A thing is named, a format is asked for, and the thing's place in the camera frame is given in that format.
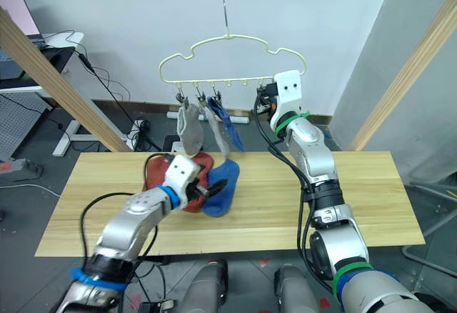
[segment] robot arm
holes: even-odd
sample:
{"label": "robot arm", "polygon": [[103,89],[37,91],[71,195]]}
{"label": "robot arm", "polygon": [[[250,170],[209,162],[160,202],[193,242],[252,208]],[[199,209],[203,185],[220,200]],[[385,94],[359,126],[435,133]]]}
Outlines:
{"label": "robot arm", "polygon": [[348,313],[431,313],[400,282],[368,263],[365,241],[343,199],[333,155],[322,131],[301,113],[299,72],[275,75],[274,83],[261,87],[258,94],[261,110],[270,107],[271,129],[284,139],[308,180],[306,201],[315,201],[311,226],[316,231],[310,246],[317,276],[333,280],[333,295]]}
{"label": "robot arm", "polygon": [[161,186],[132,195],[105,226],[85,267],[75,269],[75,281],[54,311],[108,312],[116,307],[134,275],[149,232],[173,209],[184,208],[200,194],[212,196],[225,186],[226,180],[210,189],[200,187],[196,180],[200,171],[189,158],[177,155]]}

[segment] red cloth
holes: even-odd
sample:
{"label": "red cloth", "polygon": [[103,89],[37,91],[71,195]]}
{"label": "red cloth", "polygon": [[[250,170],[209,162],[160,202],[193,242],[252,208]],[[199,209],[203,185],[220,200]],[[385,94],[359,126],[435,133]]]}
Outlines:
{"label": "red cloth", "polygon": [[[199,152],[196,156],[192,158],[192,160],[197,164],[203,164],[205,169],[203,169],[197,175],[199,179],[199,184],[202,187],[208,188],[208,172],[211,170],[214,164],[214,159],[209,154],[204,152]],[[160,186],[165,181],[165,173],[166,170],[169,168],[169,163],[167,162],[165,157],[155,157],[149,160],[147,169],[147,178],[146,183],[148,185],[147,189],[150,189],[154,186]],[[184,211],[187,212],[197,212],[200,210],[201,206],[205,202],[205,198],[200,196],[198,199],[190,201]]]}

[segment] wooden frame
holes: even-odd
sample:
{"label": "wooden frame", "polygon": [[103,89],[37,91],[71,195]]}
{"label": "wooden frame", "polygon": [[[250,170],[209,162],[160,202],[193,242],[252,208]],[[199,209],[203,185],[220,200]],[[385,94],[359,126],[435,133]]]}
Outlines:
{"label": "wooden frame", "polygon": [[[428,66],[448,37],[457,27],[457,0],[447,0],[427,32],[419,41],[411,57],[401,68],[397,77],[387,89],[379,103],[368,116],[367,120],[354,138],[351,150],[362,150],[377,129],[386,120],[395,106],[413,86],[423,70]],[[90,107],[75,99],[79,95],[71,85],[61,78],[49,62],[36,50],[30,41],[21,33],[11,19],[1,13],[0,24],[1,46],[10,54],[31,76],[44,87],[70,114],[77,118],[92,134],[95,134],[111,151],[129,151],[118,136],[114,137],[106,123],[95,117]]]}

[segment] cloth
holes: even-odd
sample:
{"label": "cloth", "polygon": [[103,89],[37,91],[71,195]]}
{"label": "cloth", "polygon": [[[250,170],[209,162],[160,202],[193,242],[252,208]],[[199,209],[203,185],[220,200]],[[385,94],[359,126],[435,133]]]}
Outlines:
{"label": "cloth", "polygon": [[238,135],[235,126],[230,121],[229,113],[220,105],[216,103],[216,100],[212,96],[208,96],[208,105],[217,114],[219,118],[221,118],[224,126],[226,127],[228,133],[230,134],[231,142],[235,145],[239,150],[245,151],[244,144]]}
{"label": "cloth", "polygon": [[[199,179],[199,184],[205,188],[208,188],[208,172],[211,170],[214,164],[214,159],[209,154],[204,152],[198,153],[196,156],[192,158],[192,160],[197,164],[203,164],[205,169],[203,169],[197,175]],[[165,173],[166,170],[169,168],[169,163],[167,162],[165,157],[155,157],[151,159],[146,166],[147,168],[147,189],[153,188],[154,186],[160,186],[165,181]],[[184,211],[187,212],[197,212],[200,210],[201,206],[205,202],[205,197],[200,196],[198,199],[190,201]]]}
{"label": "cloth", "polygon": [[229,153],[229,145],[222,137],[221,130],[219,129],[219,124],[217,122],[217,118],[214,115],[213,111],[211,111],[207,106],[201,106],[201,110],[205,114],[206,119],[208,120],[209,126],[213,130],[214,138],[216,139],[217,146],[221,150],[221,153],[224,155],[224,158],[227,158],[227,154]]}
{"label": "cloth", "polygon": [[221,166],[209,172],[208,185],[210,187],[222,179],[227,179],[228,181],[227,185],[218,194],[205,201],[202,208],[205,214],[210,217],[219,217],[229,210],[239,174],[239,165],[230,159],[226,159]]}
{"label": "cloth", "polygon": [[199,121],[199,108],[189,104],[187,108],[181,106],[178,111],[177,132],[183,142],[184,151],[189,156],[198,154],[203,145],[203,128]]}

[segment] wooden tabletop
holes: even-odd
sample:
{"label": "wooden tabletop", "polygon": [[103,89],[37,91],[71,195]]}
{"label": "wooden tabletop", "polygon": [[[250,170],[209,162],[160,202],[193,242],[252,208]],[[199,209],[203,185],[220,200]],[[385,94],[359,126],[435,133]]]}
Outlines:
{"label": "wooden tabletop", "polygon": [[[111,192],[141,191],[149,153],[83,153],[66,184],[36,256],[81,256],[78,220],[93,199]],[[210,153],[214,166],[219,153]],[[334,152],[344,199],[352,206],[370,247],[424,244],[416,216],[390,152]],[[159,225],[150,254],[199,254],[295,249],[298,180],[268,152],[230,153],[240,176],[230,211],[222,217],[172,212]],[[86,215],[89,252],[127,197],[99,202]]]}

